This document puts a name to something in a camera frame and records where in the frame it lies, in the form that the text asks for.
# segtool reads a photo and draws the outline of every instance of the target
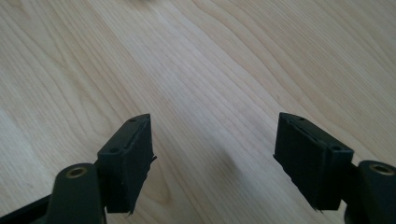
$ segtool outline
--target wooden table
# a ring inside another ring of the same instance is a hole
[[[343,223],[273,159],[278,113],[396,164],[393,0],[0,2],[0,215],[150,113],[158,156],[109,223]]]

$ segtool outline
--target light wood grain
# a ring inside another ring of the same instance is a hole
[[[307,117],[396,164],[393,0],[0,2],[0,216],[51,192],[130,117],[156,160],[109,223],[343,223],[273,159],[277,116]]]

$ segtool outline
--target wooden surface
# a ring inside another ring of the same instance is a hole
[[[273,159],[280,111],[396,164],[393,0],[0,2],[0,215],[150,113],[158,156],[109,223],[343,223]]]

